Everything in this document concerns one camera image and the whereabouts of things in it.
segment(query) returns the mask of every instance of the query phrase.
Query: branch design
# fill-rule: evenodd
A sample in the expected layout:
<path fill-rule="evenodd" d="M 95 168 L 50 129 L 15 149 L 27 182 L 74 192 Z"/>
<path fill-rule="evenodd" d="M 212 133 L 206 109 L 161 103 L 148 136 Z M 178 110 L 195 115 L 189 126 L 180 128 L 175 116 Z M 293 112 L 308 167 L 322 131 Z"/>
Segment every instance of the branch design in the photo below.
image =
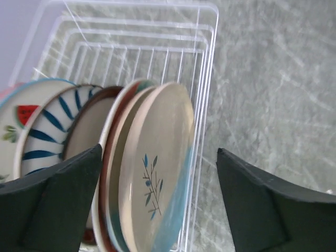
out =
<path fill-rule="evenodd" d="M 153 163 L 151 164 L 150 167 L 148 165 L 147 154 L 145 154 L 145 157 L 142 159 L 143 165 L 145 167 L 145 172 L 143 173 L 142 178 L 145 180 L 145 184 L 149 189 L 149 192 L 145 193 L 144 195 L 146 197 L 145 206 L 147 206 L 151 200 L 153 204 L 153 207 L 150 208 L 150 210 L 148 211 L 148 213 L 152 213 L 151 220 L 154 218 L 156 211 L 159 211 L 161 215 L 159 199 L 163 186 L 163 179 L 160 178 L 159 180 L 157 180 L 158 178 L 155 171 L 156 163 L 158 162 L 157 158 L 158 158 L 157 156 L 154 158 Z"/>

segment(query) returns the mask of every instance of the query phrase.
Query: wire rack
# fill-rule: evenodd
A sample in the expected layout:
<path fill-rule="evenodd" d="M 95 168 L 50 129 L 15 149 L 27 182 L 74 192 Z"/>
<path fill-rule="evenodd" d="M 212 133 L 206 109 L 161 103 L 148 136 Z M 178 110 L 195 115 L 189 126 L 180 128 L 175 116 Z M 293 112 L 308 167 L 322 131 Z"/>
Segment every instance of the wire rack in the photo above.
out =
<path fill-rule="evenodd" d="M 10 81 L 58 77 L 106 87 L 146 77 L 186 86 L 195 138 L 183 225 L 171 251 L 193 248 L 217 24 L 212 4 L 47 1 L 35 15 Z"/>

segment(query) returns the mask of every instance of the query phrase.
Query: gray marble surface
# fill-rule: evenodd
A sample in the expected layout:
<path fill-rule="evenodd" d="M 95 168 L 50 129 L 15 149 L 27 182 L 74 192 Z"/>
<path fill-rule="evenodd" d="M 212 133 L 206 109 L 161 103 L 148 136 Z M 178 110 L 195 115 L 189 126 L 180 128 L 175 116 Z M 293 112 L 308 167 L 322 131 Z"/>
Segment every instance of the gray marble surface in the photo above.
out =
<path fill-rule="evenodd" d="M 217 5 L 194 243 L 197 251 L 229 252 L 234 247 L 215 168 L 218 147 L 295 184 L 336 192 L 336 2 Z"/>

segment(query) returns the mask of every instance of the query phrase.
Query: ceramic plate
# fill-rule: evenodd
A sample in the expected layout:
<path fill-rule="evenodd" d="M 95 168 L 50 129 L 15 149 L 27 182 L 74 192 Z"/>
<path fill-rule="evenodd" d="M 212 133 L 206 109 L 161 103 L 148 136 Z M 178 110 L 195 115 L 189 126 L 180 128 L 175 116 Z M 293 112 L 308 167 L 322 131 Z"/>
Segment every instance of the ceramic plate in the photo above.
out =
<path fill-rule="evenodd" d="M 75 84 L 61 79 L 40 79 L 17 88 L 0 103 L 0 183 L 12 180 L 18 138 L 31 114 L 56 93 Z"/>
<path fill-rule="evenodd" d="M 105 121 L 105 125 L 103 127 L 99 144 L 102 147 L 103 153 L 105 151 L 106 146 L 106 141 L 110 132 L 110 129 L 112 125 L 115 124 L 116 120 L 120 116 L 121 112 L 123 109 L 126 107 L 128 102 L 141 90 L 152 86 L 153 83 L 145 80 L 145 79 L 139 79 L 135 80 L 133 83 L 130 85 L 126 86 L 118 95 L 118 97 L 115 99 L 113 106 L 107 116 L 107 119 Z M 101 190 L 101 188 L 105 188 L 105 181 L 106 181 L 106 171 L 102 170 L 100 173 L 100 180 L 99 183 L 97 184 L 96 191 L 93 196 L 93 201 L 92 201 L 92 224 L 93 224 L 93 231 L 94 231 L 94 236 L 96 238 L 96 242 L 99 246 L 99 249 L 101 252 L 106 252 L 110 251 L 110 239 L 107 234 L 107 229 L 105 225 L 105 220 L 104 220 L 104 212 L 102 211 L 105 210 L 105 193 L 104 190 Z"/>
<path fill-rule="evenodd" d="M 38 108 L 17 145 L 14 161 L 17 177 L 61 162 L 64 140 L 76 115 L 101 89 L 93 85 L 71 87 Z"/>
<path fill-rule="evenodd" d="M 111 130 L 107 145 L 103 155 L 103 167 L 107 171 L 106 176 L 106 210 L 105 217 L 110 239 L 119 251 L 128 251 L 127 245 L 122 235 L 119 207 L 118 207 L 118 190 L 121 159 L 125 147 L 125 142 L 134 116 L 146 97 L 155 89 L 149 87 L 139 92 L 128 103 L 115 126 Z"/>
<path fill-rule="evenodd" d="M 82 107 L 65 140 L 62 160 L 76 156 L 99 142 L 107 115 L 121 90 L 122 87 L 104 88 L 92 96 Z M 86 227 L 92 229 L 91 213 Z M 90 230 L 86 230 L 83 242 L 92 244 L 94 239 L 93 233 Z"/>
<path fill-rule="evenodd" d="M 120 223 L 130 251 L 169 251 L 177 241 L 193 136 L 192 104 L 177 83 L 154 90 L 135 115 L 119 180 Z"/>

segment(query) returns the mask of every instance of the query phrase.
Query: plate with blue stripes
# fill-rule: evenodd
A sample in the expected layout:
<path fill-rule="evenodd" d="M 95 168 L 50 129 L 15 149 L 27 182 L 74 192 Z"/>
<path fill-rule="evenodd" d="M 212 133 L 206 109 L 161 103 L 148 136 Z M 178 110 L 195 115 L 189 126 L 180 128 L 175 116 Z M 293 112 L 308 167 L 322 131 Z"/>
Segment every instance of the plate with blue stripes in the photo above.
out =
<path fill-rule="evenodd" d="M 64 141 L 76 115 L 101 89 L 87 84 L 70 87 L 38 108 L 17 144 L 15 179 L 62 161 Z"/>
<path fill-rule="evenodd" d="M 16 85 L 1 94 L 0 183 L 14 179 L 13 164 L 18 139 L 35 110 L 55 94 L 74 86 L 68 80 L 47 78 Z"/>

